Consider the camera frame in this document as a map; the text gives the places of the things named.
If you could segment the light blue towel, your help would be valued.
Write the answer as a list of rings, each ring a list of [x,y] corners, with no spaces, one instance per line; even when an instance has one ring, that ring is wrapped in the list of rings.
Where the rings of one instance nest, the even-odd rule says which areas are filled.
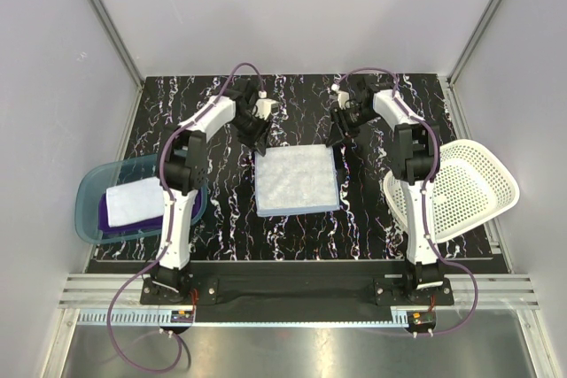
[[[323,144],[268,148],[254,157],[254,194],[260,217],[339,209],[333,149]]]

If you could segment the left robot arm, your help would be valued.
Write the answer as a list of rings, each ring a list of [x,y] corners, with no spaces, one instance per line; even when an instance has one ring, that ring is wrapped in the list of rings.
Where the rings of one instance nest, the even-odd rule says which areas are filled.
[[[151,282],[174,304],[191,292],[190,227],[194,203],[206,185],[207,145],[227,124],[244,146],[264,155],[278,102],[262,86],[240,81],[235,89],[221,88],[190,118],[162,136],[157,177],[162,188],[164,216],[158,257],[149,270]]]

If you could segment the purple towel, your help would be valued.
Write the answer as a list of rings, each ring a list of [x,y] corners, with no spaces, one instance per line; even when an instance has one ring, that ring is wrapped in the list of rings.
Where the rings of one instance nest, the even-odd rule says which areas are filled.
[[[191,211],[191,222],[194,226],[200,221],[205,210],[208,193],[206,189],[201,189],[195,198],[194,205]],[[108,208],[106,202],[106,195],[102,195],[98,204],[98,229],[104,236],[119,233],[133,233],[133,232],[149,232],[152,230],[161,230],[163,217],[147,219],[138,221],[132,224],[122,226],[111,226],[108,218]]]

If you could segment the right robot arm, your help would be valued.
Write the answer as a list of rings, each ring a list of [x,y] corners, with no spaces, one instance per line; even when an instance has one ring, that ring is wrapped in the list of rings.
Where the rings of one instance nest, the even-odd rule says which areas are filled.
[[[438,130],[403,100],[398,84],[373,84],[367,76],[359,81],[358,98],[330,87],[328,147],[346,142],[360,133],[360,127],[376,118],[393,131],[392,175],[400,183],[406,204],[408,246],[405,254],[403,296],[413,304],[431,297],[443,284],[435,236],[433,187],[440,167]]]

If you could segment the white towel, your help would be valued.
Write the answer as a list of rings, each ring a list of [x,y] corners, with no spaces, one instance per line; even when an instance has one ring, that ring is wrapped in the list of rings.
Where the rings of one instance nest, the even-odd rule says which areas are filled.
[[[110,187],[105,191],[105,200],[111,228],[157,219],[165,209],[163,188],[157,177]]]

